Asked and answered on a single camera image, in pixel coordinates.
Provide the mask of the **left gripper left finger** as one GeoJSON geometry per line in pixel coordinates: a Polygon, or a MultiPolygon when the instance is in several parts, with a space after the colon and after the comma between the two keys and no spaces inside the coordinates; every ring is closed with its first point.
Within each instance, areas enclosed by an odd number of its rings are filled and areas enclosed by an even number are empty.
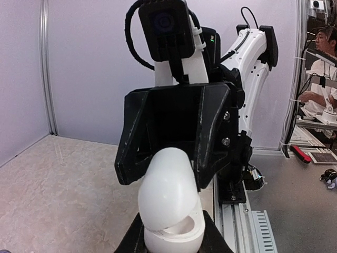
{"type": "Polygon", "coordinates": [[[144,225],[140,214],[137,213],[115,253],[142,253],[145,252],[144,225]]]}

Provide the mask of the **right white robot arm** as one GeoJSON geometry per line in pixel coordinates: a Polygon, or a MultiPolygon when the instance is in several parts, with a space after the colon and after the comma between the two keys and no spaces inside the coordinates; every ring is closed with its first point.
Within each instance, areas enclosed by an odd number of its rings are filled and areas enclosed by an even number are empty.
{"type": "Polygon", "coordinates": [[[252,155],[251,123],[262,86],[278,61],[274,29],[238,25],[241,48],[213,70],[211,83],[138,89],[124,100],[124,125],[114,163],[120,184],[145,175],[165,148],[193,161],[196,185],[204,189],[219,173],[237,184],[252,155]]]}

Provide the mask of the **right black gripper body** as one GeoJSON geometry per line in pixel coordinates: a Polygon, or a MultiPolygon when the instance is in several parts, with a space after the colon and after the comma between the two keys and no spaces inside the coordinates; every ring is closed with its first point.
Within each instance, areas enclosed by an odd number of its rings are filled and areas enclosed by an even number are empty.
{"type": "MultiPolygon", "coordinates": [[[[214,150],[225,151],[228,163],[239,162],[237,149],[242,145],[242,135],[239,133],[238,98],[242,92],[229,82],[220,83],[230,88],[230,97],[226,99],[217,135],[222,139],[215,144],[214,150]]],[[[149,151],[153,158],[160,149],[174,147],[185,151],[194,161],[202,85],[205,84],[146,88],[150,89],[146,102],[146,130],[138,154],[149,151]]]]}

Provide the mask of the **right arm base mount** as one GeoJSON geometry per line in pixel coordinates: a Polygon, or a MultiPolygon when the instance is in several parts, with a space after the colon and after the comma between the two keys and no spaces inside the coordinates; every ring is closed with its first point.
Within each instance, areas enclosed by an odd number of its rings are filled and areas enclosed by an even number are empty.
{"type": "Polygon", "coordinates": [[[258,191],[265,185],[260,170],[251,164],[227,166],[217,174],[219,203],[236,205],[246,203],[246,191],[258,191]]]}

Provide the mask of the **white earbud charging case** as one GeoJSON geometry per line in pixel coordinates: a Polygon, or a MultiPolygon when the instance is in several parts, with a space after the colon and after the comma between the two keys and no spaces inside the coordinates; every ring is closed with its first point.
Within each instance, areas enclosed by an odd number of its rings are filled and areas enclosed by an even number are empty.
{"type": "Polygon", "coordinates": [[[192,165],[178,148],[158,151],[138,191],[138,208],[149,252],[198,252],[205,220],[192,165]]]}

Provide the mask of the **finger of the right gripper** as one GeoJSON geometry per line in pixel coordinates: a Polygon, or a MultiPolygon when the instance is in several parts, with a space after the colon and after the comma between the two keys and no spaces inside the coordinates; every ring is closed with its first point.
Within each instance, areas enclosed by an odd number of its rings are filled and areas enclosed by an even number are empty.
{"type": "Polygon", "coordinates": [[[114,163],[120,184],[131,184],[144,176],[152,157],[149,151],[138,154],[145,136],[149,91],[134,90],[124,99],[123,130],[114,163]]]}
{"type": "Polygon", "coordinates": [[[230,88],[225,83],[201,86],[200,105],[197,116],[197,131],[194,149],[193,170],[197,188],[205,189],[212,178],[228,163],[225,151],[215,151],[215,144],[223,121],[226,99],[230,88]]]}

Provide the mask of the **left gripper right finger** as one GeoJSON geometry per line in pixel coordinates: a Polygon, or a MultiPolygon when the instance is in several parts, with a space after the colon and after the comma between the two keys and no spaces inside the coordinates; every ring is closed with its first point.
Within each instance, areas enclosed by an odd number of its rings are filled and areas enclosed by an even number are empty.
{"type": "Polygon", "coordinates": [[[202,253],[233,253],[215,223],[206,210],[203,210],[205,231],[199,252],[202,253]]]}

